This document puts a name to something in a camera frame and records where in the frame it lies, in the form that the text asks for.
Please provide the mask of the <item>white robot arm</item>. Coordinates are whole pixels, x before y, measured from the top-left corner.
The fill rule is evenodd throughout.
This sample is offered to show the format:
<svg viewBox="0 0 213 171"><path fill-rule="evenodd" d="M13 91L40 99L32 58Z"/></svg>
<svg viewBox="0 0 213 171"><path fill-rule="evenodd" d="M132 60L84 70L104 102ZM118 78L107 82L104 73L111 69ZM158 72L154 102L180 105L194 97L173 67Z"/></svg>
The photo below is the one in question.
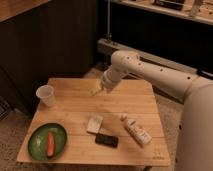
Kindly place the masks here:
<svg viewBox="0 0 213 171"><path fill-rule="evenodd" d="M142 61L135 51L117 50L92 94L112 91L130 74L183 103L174 171L213 171L213 79Z"/></svg>

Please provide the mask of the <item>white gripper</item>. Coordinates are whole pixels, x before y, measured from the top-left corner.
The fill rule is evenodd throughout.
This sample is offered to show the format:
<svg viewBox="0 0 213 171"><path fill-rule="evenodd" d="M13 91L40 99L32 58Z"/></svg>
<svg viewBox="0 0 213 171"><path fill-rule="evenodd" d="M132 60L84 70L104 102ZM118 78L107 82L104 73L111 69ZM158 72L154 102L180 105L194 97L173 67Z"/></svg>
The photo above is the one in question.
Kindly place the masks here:
<svg viewBox="0 0 213 171"><path fill-rule="evenodd" d="M101 80L96 80L96 87L90 91L91 96L95 96L98 93L102 91L101 88L104 88L106 91L110 92L112 91L120 82L122 79L122 74L114 69L108 69L106 70Z"/></svg>

